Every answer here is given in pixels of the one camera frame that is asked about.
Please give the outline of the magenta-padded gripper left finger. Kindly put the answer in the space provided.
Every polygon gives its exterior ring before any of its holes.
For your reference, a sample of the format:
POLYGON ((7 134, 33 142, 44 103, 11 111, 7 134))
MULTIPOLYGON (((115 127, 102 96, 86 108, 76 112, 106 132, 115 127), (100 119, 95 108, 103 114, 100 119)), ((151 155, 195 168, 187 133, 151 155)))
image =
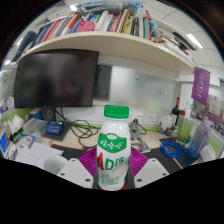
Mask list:
POLYGON ((58 175, 84 188, 98 188, 96 149, 66 148, 63 157, 68 160, 58 175))

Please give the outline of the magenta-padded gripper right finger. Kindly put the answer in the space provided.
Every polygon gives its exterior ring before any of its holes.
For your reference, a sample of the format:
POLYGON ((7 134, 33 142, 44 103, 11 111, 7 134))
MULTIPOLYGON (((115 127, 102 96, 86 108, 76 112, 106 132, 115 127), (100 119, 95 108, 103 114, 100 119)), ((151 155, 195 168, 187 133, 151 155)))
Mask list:
POLYGON ((169 172, 156 159, 148 159, 135 148, 131 148, 128 170, 128 186, 130 189, 144 187, 169 175, 169 172))

